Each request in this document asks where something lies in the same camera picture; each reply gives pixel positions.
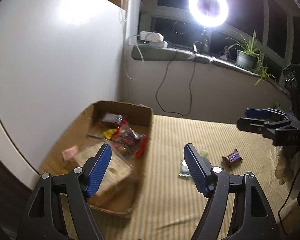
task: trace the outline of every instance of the blue gripper pad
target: blue gripper pad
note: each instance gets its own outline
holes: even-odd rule
[[[266,109],[251,109],[248,108],[244,112],[244,115],[247,118],[256,118],[256,119],[269,119],[271,114]]]
[[[86,177],[86,189],[85,194],[87,197],[91,197],[99,189],[100,183],[106,172],[106,169],[111,160],[111,147],[104,143],[96,156],[89,158],[84,164],[84,174]]]
[[[211,163],[207,158],[202,158],[191,143],[184,147],[183,156],[197,190],[205,197],[210,197],[213,190],[211,187]]]

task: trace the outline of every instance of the plant pot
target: plant pot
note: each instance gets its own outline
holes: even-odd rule
[[[256,57],[244,54],[242,51],[238,50],[237,65],[248,70],[254,70],[257,66],[257,61],[258,59]]]

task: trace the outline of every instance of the spider plant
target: spider plant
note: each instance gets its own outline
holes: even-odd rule
[[[263,55],[260,55],[260,57],[258,58],[258,63],[257,63],[257,67],[255,69],[255,73],[259,74],[260,78],[254,84],[255,86],[258,85],[261,80],[265,81],[265,80],[267,80],[267,78],[270,78],[270,77],[273,77],[275,80],[275,77],[273,75],[267,73],[268,66],[263,65],[263,58],[264,58]]]
[[[257,47],[257,42],[259,40],[256,39],[256,31],[253,30],[253,36],[252,39],[249,39],[248,41],[241,35],[241,37],[244,40],[245,44],[241,44],[239,41],[237,41],[236,39],[230,38],[230,37],[226,37],[226,39],[231,39],[236,41],[236,44],[232,44],[228,47],[228,49],[231,49],[235,46],[239,47],[240,49],[242,49],[242,53],[252,56],[252,57],[256,57],[259,60],[259,55],[261,54],[260,49]]]

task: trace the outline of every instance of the small figurine on window sill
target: small figurine on window sill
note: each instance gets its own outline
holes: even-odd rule
[[[224,51],[220,52],[220,54],[222,54],[222,56],[220,56],[220,58],[224,59],[224,60],[231,59],[231,55],[230,55],[230,52],[228,50],[228,46],[225,46],[223,49],[224,49]]]

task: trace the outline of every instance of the white power adapter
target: white power adapter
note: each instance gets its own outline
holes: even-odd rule
[[[160,33],[140,32],[140,40],[159,42],[163,41],[163,36]]]

